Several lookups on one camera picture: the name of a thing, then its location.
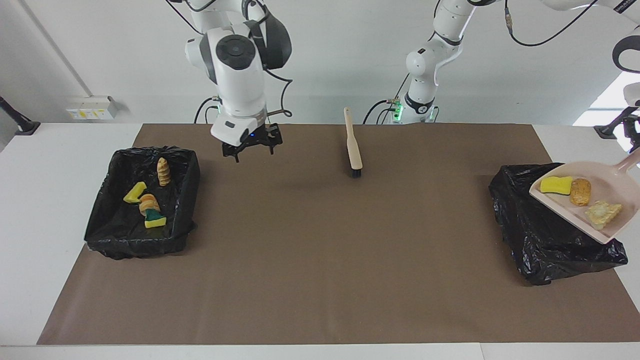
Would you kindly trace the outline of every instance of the white table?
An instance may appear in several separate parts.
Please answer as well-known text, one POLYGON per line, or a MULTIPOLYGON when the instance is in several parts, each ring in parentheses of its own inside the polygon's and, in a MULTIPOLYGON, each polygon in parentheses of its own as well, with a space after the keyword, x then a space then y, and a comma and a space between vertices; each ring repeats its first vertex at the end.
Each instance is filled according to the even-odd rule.
MULTIPOLYGON (((35 346, 84 245, 111 155, 140 124, 42 124, 0 153, 0 359, 637 359, 640 343, 269 346, 35 346)), ((614 163, 625 153, 588 127, 535 126, 554 161, 614 163)), ((631 171, 640 182, 640 170, 631 171)), ((616 269, 640 305, 640 218, 618 236, 630 263, 616 269)))

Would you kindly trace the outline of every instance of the dustpan handle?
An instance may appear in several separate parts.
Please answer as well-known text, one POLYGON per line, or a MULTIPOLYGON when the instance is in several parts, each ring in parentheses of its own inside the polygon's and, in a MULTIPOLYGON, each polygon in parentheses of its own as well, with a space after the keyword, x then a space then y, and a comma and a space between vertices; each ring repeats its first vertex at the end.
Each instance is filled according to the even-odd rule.
POLYGON ((616 169, 618 169, 619 173, 624 174, 629 171, 630 168, 636 166, 640 163, 640 149, 636 149, 634 152, 629 154, 624 160, 615 165, 616 169))

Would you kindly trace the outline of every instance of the brush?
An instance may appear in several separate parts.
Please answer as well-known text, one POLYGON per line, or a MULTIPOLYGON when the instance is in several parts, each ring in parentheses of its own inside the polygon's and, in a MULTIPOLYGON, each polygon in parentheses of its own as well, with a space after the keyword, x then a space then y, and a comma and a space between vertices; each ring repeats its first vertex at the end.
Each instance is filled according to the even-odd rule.
POLYGON ((351 177, 357 179, 362 176, 362 158, 360 157, 358 142, 353 134, 353 119, 351 118, 350 108, 344 108, 344 122, 347 125, 347 152, 351 163, 351 177))

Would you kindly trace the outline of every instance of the yellow sponge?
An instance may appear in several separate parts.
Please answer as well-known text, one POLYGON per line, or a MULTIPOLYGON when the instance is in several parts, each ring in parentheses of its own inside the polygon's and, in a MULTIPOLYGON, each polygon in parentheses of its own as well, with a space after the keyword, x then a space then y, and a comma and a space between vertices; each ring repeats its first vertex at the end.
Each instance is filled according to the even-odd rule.
POLYGON ((145 227, 151 229, 152 227, 160 227, 166 225, 166 217, 159 218, 157 220, 145 221, 145 227))
POLYGON ((541 193, 559 193, 561 195, 569 195, 571 193, 571 176, 557 177, 550 176, 542 179, 540 182, 541 193))
POLYGON ((140 195, 142 195, 142 192, 145 191, 146 188, 147 184, 145 184, 144 181, 140 181, 139 183, 135 184, 133 188, 131 188, 131 190, 129 190, 127 195, 125 195, 124 199, 122 200, 128 202, 129 204, 137 204, 140 202, 140 199, 138 198, 140 197, 140 195))

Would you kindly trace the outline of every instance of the cable connector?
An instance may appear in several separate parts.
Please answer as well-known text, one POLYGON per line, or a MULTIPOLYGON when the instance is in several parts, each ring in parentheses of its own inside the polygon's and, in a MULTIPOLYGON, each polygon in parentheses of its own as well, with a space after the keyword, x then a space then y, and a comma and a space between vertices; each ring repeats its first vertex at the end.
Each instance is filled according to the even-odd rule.
POLYGON ((509 34, 513 34, 513 20, 511 20, 511 13, 509 12, 509 8, 506 6, 504 8, 504 20, 507 23, 507 29, 509 29, 509 34))

